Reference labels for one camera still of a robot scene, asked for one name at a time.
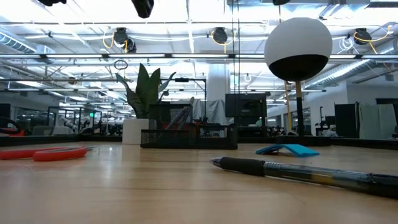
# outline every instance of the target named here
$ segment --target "pen grip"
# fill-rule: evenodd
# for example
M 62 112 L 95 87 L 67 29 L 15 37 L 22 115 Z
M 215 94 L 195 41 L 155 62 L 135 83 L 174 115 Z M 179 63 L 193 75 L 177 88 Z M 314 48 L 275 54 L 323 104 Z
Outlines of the pen grip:
M 265 161 L 259 161 L 257 159 L 236 159 L 231 157 L 223 157 L 220 160 L 222 169 L 257 176 L 264 176 L 262 171 L 264 163 Z

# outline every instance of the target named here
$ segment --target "blue object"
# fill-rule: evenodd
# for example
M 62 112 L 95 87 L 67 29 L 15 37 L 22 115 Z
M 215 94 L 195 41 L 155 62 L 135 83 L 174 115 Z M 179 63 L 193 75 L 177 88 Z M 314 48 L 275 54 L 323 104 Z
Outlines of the blue object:
M 265 147 L 264 149 L 257 150 L 256 154 L 267 154 L 283 148 L 286 148 L 287 150 L 292 152 L 296 157 L 308 157 L 308 156 L 319 155 L 319 152 L 299 144 L 275 144 L 273 146 L 268 146 Z

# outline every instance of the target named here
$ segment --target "table surface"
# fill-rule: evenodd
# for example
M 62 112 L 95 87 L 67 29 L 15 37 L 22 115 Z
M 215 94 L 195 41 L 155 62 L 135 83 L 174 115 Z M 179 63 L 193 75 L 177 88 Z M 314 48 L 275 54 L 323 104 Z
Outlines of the table surface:
M 140 149 L 74 142 L 4 149 L 98 145 L 85 158 L 0 161 L 0 223 L 398 223 L 398 200 L 350 190 L 223 171 L 212 157 L 257 158 L 398 175 L 398 151 L 314 147 L 319 156 Z

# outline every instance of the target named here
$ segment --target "mesh desk organizer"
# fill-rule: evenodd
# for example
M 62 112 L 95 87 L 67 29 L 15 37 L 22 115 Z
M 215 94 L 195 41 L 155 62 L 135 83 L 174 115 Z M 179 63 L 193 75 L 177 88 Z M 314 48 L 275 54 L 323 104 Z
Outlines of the mesh desk organizer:
M 142 148 L 237 149 L 234 124 L 194 124 L 189 104 L 150 105 L 149 129 L 141 131 Z

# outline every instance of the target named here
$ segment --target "spherical lamp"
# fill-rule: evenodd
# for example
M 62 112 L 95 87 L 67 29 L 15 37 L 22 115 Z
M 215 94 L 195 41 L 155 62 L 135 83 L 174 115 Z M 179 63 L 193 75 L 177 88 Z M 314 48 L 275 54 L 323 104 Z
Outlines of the spherical lamp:
M 287 81 L 314 77 L 328 63 L 332 39 L 322 22 L 293 18 L 279 24 L 267 39 L 264 56 L 269 70 Z

